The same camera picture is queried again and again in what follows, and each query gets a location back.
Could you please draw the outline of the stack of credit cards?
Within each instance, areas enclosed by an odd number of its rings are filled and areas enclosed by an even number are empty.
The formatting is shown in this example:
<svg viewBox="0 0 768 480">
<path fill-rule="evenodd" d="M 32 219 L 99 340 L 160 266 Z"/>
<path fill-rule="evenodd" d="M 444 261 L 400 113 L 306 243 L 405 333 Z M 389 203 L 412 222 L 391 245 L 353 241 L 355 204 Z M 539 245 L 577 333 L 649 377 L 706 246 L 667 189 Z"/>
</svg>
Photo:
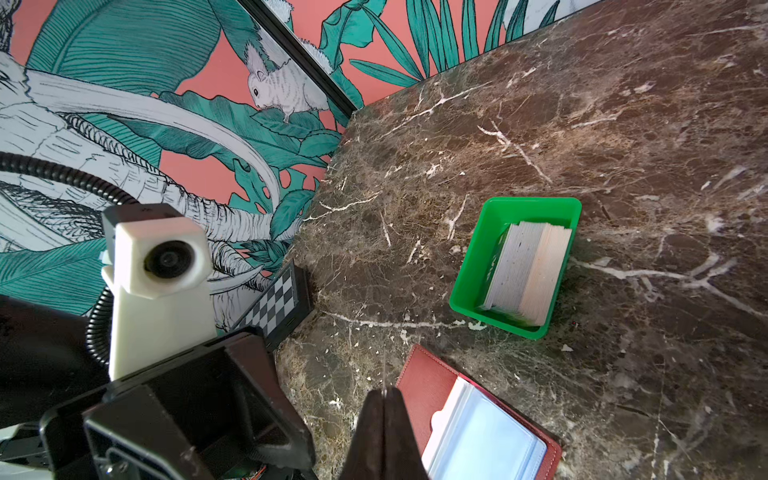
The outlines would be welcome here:
<svg viewBox="0 0 768 480">
<path fill-rule="evenodd" d="M 545 324 L 555 297 L 572 231 L 522 221 L 499 238 L 479 308 L 524 327 Z"/>
</svg>

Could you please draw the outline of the checkerboard calibration tag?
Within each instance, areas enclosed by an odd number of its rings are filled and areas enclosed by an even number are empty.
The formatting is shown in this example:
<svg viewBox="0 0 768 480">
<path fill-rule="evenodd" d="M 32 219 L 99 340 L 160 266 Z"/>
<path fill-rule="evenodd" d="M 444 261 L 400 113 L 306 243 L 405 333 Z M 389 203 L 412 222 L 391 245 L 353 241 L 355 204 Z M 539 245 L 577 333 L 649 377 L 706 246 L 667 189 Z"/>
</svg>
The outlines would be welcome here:
<svg viewBox="0 0 768 480">
<path fill-rule="evenodd" d="M 234 324 L 234 329 L 258 329 L 267 351 L 273 352 L 313 312 L 308 275 L 291 261 L 275 275 L 270 286 Z"/>
</svg>

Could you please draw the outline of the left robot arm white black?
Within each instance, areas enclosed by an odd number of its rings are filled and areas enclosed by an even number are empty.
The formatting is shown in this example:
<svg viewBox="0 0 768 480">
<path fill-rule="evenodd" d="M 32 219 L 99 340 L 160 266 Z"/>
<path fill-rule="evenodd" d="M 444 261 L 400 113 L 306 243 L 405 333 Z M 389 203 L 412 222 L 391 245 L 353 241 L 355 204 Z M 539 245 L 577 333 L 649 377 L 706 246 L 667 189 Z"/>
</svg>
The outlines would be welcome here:
<svg viewBox="0 0 768 480">
<path fill-rule="evenodd" d="M 1 459 L 54 479 L 309 477 L 312 435 L 247 327 L 110 380 L 86 322 L 1 300 Z"/>
</svg>

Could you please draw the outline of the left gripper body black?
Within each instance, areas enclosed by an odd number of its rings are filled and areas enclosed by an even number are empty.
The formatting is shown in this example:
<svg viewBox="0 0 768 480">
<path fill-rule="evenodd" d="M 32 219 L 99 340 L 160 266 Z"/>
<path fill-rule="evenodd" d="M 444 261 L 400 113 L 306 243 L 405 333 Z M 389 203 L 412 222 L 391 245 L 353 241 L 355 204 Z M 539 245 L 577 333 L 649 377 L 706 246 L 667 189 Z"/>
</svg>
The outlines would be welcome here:
<svg viewBox="0 0 768 480">
<path fill-rule="evenodd" d="M 256 327 L 204 342 L 46 412 L 56 479 L 312 479 L 311 432 Z"/>
</svg>

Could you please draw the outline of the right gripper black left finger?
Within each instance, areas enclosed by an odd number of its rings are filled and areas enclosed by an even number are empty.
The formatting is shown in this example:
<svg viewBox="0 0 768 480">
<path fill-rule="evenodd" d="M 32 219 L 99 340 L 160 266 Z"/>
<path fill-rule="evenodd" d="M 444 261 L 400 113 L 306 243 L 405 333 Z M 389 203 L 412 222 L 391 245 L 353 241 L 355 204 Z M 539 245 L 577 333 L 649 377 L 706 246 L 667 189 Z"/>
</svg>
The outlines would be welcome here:
<svg viewBox="0 0 768 480">
<path fill-rule="evenodd" d="M 367 394 L 339 479 L 384 478 L 384 400 L 384 390 L 375 389 Z"/>
</svg>

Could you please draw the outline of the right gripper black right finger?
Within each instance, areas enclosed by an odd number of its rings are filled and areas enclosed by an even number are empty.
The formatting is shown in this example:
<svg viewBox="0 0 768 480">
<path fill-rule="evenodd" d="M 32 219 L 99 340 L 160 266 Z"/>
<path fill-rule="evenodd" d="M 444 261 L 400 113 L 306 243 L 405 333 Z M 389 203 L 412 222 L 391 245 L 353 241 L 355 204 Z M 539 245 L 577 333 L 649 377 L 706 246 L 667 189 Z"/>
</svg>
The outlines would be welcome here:
<svg viewBox="0 0 768 480">
<path fill-rule="evenodd" d="M 383 438 L 384 479 L 428 479 L 403 396 L 394 387 L 384 394 Z"/>
</svg>

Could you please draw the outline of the green plastic tray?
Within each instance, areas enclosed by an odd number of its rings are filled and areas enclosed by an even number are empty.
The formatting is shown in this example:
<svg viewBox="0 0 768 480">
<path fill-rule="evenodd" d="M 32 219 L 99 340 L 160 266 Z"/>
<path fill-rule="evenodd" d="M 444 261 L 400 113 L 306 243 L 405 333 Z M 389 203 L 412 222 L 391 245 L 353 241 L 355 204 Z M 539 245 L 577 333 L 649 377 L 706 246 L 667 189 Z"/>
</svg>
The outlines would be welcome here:
<svg viewBox="0 0 768 480">
<path fill-rule="evenodd" d="M 528 340 L 543 338 L 550 328 L 555 303 L 551 302 L 541 326 L 525 326 L 520 321 L 481 308 L 487 293 L 487 274 L 499 239 L 509 226 L 522 221 L 560 225 L 576 232 L 582 203 L 573 197 L 493 197 L 481 208 L 467 253 L 449 297 L 451 309 L 487 326 L 493 326 Z"/>
</svg>

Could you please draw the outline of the left black frame post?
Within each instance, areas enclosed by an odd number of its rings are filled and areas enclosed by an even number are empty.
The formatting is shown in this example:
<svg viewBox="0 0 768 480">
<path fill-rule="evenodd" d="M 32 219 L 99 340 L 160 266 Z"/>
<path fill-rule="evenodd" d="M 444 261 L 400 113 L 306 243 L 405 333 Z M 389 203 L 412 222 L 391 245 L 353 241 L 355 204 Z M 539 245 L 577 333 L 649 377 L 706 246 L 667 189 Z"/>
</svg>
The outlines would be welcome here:
<svg viewBox="0 0 768 480">
<path fill-rule="evenodd" d="M 357 107 L 332 80 L 331 76 L 321 68 L 309 51 L 300 44 L 299 39 L 278 19 L 266 3 L 261 0 L 244 0 L 239 1 L 239 4 L 323 91 L 329 103 L 335 105 L 344 116 L 350 118 L 357 110 Z"/>
</svg>

